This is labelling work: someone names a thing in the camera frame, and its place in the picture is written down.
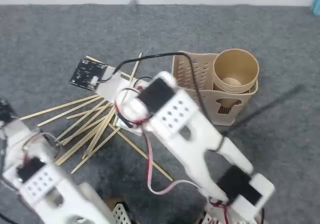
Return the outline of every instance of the circuit board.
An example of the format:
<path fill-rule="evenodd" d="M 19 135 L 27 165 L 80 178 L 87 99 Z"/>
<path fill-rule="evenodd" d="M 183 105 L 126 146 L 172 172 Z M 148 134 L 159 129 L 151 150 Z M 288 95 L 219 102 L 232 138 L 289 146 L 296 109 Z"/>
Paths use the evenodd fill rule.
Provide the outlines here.
<path fill-rule="evenodd" d="M 92 84 L 93 78 L 100 80 L 107 68 L 107 65 L 88 59 L 79 62 L 73 73 L 70 84 L 76 85 L 86 90 L 95 91 L 98 84 Z"/>

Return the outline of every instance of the stack of paper cups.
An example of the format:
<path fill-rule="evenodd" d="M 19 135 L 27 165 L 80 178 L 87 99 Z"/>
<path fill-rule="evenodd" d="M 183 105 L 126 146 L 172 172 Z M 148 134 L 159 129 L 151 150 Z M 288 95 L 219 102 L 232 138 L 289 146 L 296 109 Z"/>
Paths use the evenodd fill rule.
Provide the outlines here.
<path fill-rule="evenodd" d="M 257 81 L 259 64 L 248 51 L 229 49 L 221 52 L 213 62 L 213 89 L 241 94 L 249 91 Z M 236 99 L 225 99 L 224 107 L 232 107 Z"/>

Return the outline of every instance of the perforated bracket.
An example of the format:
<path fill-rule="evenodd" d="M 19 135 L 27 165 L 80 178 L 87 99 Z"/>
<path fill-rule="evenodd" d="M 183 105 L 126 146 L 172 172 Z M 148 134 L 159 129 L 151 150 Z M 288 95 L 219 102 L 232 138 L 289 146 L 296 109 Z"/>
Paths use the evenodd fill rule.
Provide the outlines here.
<path fill-rule="evenodd" d="M 131 224 L 124 205 L 118 203 L 112 211 L 116 224 Z"/>
<path fill-rule="evenodd" d="M 171 138 L 197 111 L 196 103 L 181 89 L 153 116 L 149 124 L 163 138 Z"/>
<path fill-rule="evenodd" d="M 54 164 L 47 164 L 21 187 L 20 193 L 26 202 L 33 206 L 61 181 L 62 177 L 61 171 Z"/>

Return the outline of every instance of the black circuit board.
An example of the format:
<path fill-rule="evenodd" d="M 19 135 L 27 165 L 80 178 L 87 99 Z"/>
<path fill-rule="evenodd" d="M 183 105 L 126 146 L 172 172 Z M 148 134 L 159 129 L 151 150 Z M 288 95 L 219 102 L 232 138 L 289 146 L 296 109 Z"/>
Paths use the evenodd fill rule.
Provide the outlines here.
<path fill-rule="evenodd" d="M 73 73 L 70 84 L 76 85 L 86 90 L 96 91 L 98 84 L 91 84 L 94 76 L 100 80 L 107 68 L 107 65 L 92 60 L 83 59 L 79 62 Z"/>
<path fill-rule="evenodd" d="M 0 128 L 18 119 L 13 108 L 6 99 L 0 98 Z"/>

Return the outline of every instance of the floor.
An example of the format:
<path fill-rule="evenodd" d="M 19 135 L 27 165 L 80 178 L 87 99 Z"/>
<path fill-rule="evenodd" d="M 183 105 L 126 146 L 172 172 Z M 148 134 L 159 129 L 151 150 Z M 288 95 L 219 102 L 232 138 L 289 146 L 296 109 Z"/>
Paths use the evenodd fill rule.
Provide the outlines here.
<path fill-rule="evenodd" d="M 140 52 L 246 49 L 260 64 L 259 90 L 238 117 L 240 121 L 249 116 L 249 121 L 229 136 L 255 171 L 276 186 L 266 205 L 270 223 L 318 223 L 319 26 L 320 18 L 309 8 L 294 7 L 0 6 L 0 94 L 24 116 L 90 95 L 68 83 L 85 55 L 117 65 Z M 131 72 L 132 67 L 124 70 Z M 171 58 L 142 62 L 137 76 L 161 70 L 171 70 Z M 281 101 L 251 116 L 279 97 Z M 35 128 L 57 113 L 26 123 Z M 59 135 L 72 123 L 62 118 L 43 129 Z M 145 150 L 140 137 L 127 135 Z M 187 178 L 168 150 L 152 142 L 155 161 L 174 179 Z M 79 163 L 82 151 L 65 163 L 66 171 Z M 220 156 L 205 157 L 214 178 L 228 167 Z M 142 224 L 193 223 L 204 198 L 184 184 L 166 195 L 153 195 L 145 174 L 146 160 L 116 136 L 72 178 L 76 183 L 87 181 L 103 198 L 123 196 Z M 154 189 L 168 184 L 155 170 Z M 41 223 L 2 186 L 0 196 L 1 213 L 18 223 Z"/>

